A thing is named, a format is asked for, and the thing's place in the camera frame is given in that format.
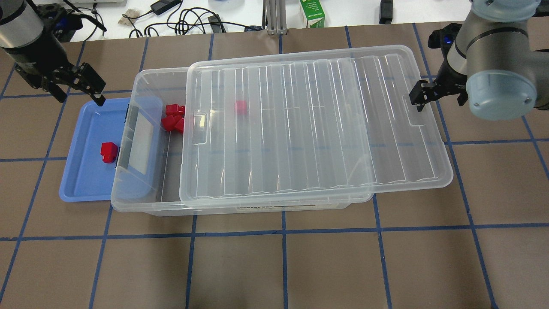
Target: white floor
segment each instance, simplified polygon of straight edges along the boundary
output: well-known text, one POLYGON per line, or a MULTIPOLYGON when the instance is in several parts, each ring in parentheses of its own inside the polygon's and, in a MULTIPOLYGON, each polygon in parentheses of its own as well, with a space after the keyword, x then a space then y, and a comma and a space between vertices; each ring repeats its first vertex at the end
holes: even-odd
MULTIPOLYGON (((108 31, 106 39, 127 38, 131 27, 119 25, 117 22, 121 14, 127 9, 139 9, 142 13, 150 10, 155 0, 124 0, 119 3, 99 3, 97 10, 102 15, 108 31)), ((326 12, 326 27, 374 25, 379 21, 380 0, 321 0, 326 12)), ((261 25, 263 0, 183 0, 182 8, 204 7, 219 14, 223 21, 231 21, 244 25, 261 25)), ((91 3, 78 3, 79 7, 92 7, 91 3)), ((299 0, 287 0, 286 15, 289 28, 303 28, 299 0)), ((423 23, 429 21, 456 21, 464 20, 470 9, 469 0, 394 0, 393 23, 423 23)), ((136 26, 143 29, 152 23, 165 22, 174 9, 161 16, 150 14, 136 22, 136 26)), ((173 21, 177 21, 179 14, 175 14, 173 21)), ((85 21, 84 28, 77 31, 73 41, 84 40, 93 30, 91 23, 85 21)), ((226 25, 229 32, 243 31, 242 27, 226 25)), ((160 35, 173 35, 173 30, 166 26, 157 26, 160 35)), ((101 32, 97 31, 91 40, 103 40, 101 32)))

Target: tabletop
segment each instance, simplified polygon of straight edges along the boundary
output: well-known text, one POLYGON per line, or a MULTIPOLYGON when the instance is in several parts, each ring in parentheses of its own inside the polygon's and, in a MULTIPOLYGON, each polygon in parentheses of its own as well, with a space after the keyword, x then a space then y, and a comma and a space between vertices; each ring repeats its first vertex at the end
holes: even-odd
MULTIPOLYGON (((143 69, 402 44, 421 75, 446 23, 65 43, 129 97, 143 69)), ((529 22, 549 47, 549 18, 529 22)), ((28 87, 0 53, 0 308, 543 308, 549 304, 549 114, 488 122, 432 104, 455 171, 442 189, 341 210, 155 217, 58 196, 80 108, 28 87)))

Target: light blue joint cap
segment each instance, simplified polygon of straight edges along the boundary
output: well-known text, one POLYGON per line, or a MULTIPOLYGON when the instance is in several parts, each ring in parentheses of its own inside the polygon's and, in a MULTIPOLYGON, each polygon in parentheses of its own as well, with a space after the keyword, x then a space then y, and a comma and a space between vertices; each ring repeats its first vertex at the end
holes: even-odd
POLYGON ((471 10, 497 23, 525 21, 536 13, 541 0, 474 0, 471 10))
POLYGON ((486 70, 467 80, 469 108, 486 120, 509 120, 526 115, 536 104, 534 84, 517 73, 486 70))

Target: pile of red blocks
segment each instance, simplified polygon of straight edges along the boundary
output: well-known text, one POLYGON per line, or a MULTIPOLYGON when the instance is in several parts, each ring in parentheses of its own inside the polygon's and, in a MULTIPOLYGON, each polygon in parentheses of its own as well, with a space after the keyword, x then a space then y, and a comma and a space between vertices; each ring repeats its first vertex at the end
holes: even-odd
POLYGON ((177 130, 183 134, 183 125, 185 124, 185 106, 177 104, 166 105, 166 117, 162 118, 162 126, 166 131, 177 130))

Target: red block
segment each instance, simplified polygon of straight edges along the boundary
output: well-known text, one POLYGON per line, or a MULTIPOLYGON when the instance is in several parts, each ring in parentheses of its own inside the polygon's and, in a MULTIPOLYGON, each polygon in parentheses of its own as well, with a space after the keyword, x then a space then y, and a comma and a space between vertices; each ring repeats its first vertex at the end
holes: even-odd
POLYGON ((169 115, 168 117, 162 118, 162 120, 161 120, 162 126, 164 126, 164 129, 166 129, 166 131, 171 132, 175 129, 175 125, 181 119, 182 118, 179 115, 177 115, 177 116, 169 115))
POLYGON ((103 156, 103 162, 112 163, 118 155, 118 146, 113 142, 106 142, 101 144, 101 155, 103 156))
POLYGON ((185 115, 185 106, 179 106, 179 107, 177 108, 177 113, 178 113, 179 115, 185 115))
POLYGON ((248 106, 246 104, 246 101, 244 100, 237 100, 234 105, 234 110, 237 115, 247 115, 248 114, 248 106))
POLYGON ((178 115, 179 114, 179 111, 178 111, 178 106, 177 104, 170 104, 170 105, 166 105, 166 115, 169 116, 169 115, 178 115))
POLYGON ((185 125, 185 119, 179 120, 177 124, 175 125, 175 129, 179 131, 179 133, 183 134, 183 126, 185 125))

